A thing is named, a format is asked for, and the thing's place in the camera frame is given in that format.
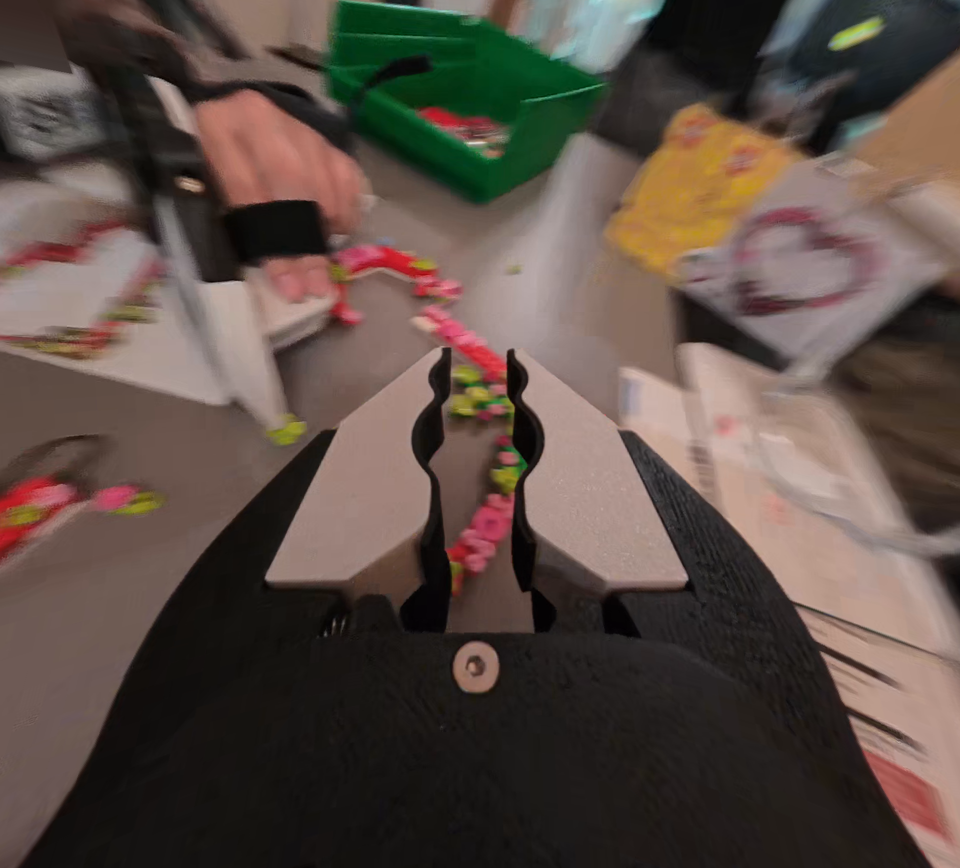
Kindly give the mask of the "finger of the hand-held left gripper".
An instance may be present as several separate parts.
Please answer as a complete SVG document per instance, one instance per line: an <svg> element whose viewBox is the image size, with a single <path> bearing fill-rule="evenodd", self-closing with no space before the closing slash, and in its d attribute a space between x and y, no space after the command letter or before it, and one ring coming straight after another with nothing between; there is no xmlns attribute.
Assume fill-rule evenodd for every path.
<svg viewBox="0 0 960 868"><path fill-rule="evenodd" d="M294 419L250 290L239 279L202 280L174 202L157 204L157 228L174 286L218 383L266 434L283 434Z"/></svg>

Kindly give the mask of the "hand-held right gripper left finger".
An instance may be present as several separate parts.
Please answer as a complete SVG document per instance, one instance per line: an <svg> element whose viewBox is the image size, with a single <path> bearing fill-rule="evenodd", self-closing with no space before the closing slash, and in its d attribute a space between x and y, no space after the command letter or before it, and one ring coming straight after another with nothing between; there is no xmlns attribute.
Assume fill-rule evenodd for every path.
<svg viewBox="0 0 960 868"><path fill-rule="evenodd" d="M266 583L351 605L386 598L405 628L443 632L451 598L439 481L451 351L434 348L334 430Z"/></svg>

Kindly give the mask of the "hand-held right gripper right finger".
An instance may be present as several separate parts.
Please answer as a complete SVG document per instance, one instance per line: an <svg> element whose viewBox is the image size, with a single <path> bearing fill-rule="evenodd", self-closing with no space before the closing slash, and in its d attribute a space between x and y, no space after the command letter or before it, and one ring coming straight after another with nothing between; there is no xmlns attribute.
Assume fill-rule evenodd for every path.
<svg viewBox="0 0 960 868"><path fill-rule="evenodd" d="M690 576L617 424L521 349L508 352L511 560L533 630L602 632L609 602L673 595Z"/></svg>

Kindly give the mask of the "red flowered lego strip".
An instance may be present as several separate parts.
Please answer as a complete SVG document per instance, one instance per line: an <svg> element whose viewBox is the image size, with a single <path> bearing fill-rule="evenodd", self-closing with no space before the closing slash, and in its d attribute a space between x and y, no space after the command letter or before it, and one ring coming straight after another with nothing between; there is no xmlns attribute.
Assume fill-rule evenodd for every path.
<svg viewBox="0 0 960 868"><path fill-rule="evenodd" d="M510 538L515 494L527 461L514 441L516 409L508 394L505 357L444 307L427 306L413 323L458 358L450 373L448 416L456 422L498 427L482 497L468 524L446 549L451 593L456 598L468 579L487 570L498 549Z"/></svg>

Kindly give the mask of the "person's left forearm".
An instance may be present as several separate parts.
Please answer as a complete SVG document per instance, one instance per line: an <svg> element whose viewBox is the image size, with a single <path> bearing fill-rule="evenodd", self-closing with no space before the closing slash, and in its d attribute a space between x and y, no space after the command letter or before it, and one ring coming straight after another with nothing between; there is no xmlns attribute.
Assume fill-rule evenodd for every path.
<svg viewBox="0 0 960 868"><path fill-rule="evenodd" d="M222 101L234 90L198 70L187 39L142 0L52 0L54 23L78 63L130 67L168 82L190 106Z"/></svg>

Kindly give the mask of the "red lego arc section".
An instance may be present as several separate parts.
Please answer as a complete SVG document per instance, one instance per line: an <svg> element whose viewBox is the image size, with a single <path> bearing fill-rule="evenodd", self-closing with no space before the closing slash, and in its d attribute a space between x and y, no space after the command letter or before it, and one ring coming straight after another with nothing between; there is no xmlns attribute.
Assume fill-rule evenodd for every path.
<svg viewBox="0 0 960 868"><path fill-rule="evenodd" d="M332 257L329 270L336 295L330 316L348 326L364 319L350 304L349 286L368 276L386 274L405 283L411 295L420 300L451 302L463 293L460 282L441 276L436 262L412 251L383 245L364 244L340 250Z"/></svg>

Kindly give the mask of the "pink and lime lego flower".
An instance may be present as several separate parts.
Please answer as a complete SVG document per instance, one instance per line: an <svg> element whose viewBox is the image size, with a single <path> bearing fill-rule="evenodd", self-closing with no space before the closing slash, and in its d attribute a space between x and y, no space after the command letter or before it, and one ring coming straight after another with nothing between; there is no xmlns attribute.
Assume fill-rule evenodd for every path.
<svg viewBox="0 0 960 868"><path fill-rule="evenodd" d="M91 509L100 514L142 516L155 512L164 502L156 490L124 484L98 490L91 498Z"/></svg>

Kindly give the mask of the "red lego section with flowers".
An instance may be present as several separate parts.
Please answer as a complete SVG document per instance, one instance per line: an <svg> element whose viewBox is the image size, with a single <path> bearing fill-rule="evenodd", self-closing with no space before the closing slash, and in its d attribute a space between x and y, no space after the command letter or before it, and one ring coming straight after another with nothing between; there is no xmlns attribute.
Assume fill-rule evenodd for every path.
<svg viewBox="0 0 960 868"><path fill-rule="evenodd" d="M35 474L12 485L1 498L1 564L15 560L89 500L80 482L61 473Z"/></svg>

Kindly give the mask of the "pile of red lego pieces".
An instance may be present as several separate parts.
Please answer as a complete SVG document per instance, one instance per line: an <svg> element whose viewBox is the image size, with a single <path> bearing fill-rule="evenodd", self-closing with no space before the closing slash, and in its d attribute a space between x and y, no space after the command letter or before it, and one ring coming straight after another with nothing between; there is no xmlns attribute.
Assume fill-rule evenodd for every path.
<svg viewBox="0 0 960 868"><path fill-rule="evenodd" d="M503 156L511 139L509 127L486 116L464 116L440 106L422 107L415 113L432 129L488 158Z"/></svg>

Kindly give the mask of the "person's left hand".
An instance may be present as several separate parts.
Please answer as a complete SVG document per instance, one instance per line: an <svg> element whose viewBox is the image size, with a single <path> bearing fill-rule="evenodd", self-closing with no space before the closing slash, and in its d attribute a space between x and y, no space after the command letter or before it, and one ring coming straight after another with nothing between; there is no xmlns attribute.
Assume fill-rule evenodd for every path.
<svg viewBox="0 0 960 868"><path fill-rule="evenodd" d="M218 91L194 114L239 257L287 302L328 297L330 239L354 231L369 194L337 120L263 85Z"/></svg>

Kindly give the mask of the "white box with heart print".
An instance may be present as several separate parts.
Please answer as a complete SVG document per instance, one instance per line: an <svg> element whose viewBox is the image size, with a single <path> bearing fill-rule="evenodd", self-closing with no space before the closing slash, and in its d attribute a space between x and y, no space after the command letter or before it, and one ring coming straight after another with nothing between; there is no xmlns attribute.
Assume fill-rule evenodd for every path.
<svg viewBox="0 0 960 868"><path fill-rule="evenodd" d="M730 233L676 262L679 288L787 362L835 360L945 278L947 252L856 189L867 166L794 164Z"/></svg>

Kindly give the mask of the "yellow plastic bag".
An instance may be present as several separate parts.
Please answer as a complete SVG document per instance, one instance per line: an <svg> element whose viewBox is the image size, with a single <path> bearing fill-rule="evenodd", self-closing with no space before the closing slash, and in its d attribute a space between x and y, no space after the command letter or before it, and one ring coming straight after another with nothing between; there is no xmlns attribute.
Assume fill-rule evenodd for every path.
<svg viewBox="0 0 960 868"><path fill-rule="evenodd" d="M606 243L648 273L678 282L681 260L718 246L757 200L806 156L706 104L670 120L606 225Z"/></svg>

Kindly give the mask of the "paper with red print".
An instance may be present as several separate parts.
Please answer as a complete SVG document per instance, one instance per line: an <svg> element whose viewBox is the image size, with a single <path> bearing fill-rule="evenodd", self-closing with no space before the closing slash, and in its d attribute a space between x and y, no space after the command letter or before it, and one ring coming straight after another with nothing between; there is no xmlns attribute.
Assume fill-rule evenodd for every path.
<svg viewBox="0 0 960 868"><path fill-rule="evenodd" d="M859 745L933 866L959 865L958 667L803 607Z"/></svg>

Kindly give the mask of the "brown cardboard sheet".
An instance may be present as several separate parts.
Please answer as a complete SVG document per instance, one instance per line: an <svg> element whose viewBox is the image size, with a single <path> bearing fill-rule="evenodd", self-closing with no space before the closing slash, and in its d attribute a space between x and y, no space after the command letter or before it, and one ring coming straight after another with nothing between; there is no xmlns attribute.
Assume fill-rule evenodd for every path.
<svg viewBox="0 0 960 868"><path fill-rule="evenodd" d="M883 125L857 143L853 178L859 197L886 200L930 184L959 190L959 56L954 55L897 101Z"/></svg>

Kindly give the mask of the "dark backpack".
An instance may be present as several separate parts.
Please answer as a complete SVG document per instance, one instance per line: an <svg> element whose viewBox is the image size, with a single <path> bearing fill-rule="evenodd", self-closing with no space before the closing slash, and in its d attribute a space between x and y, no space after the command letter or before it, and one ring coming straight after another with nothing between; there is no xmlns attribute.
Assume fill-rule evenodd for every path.
<svg viewBox="0 0 960 868"><path fill-rule="evenodd" d="M824 154L851 121L882 114L958 49L958 0L824 0L767 58L795 94L800 144Z"/></svg>

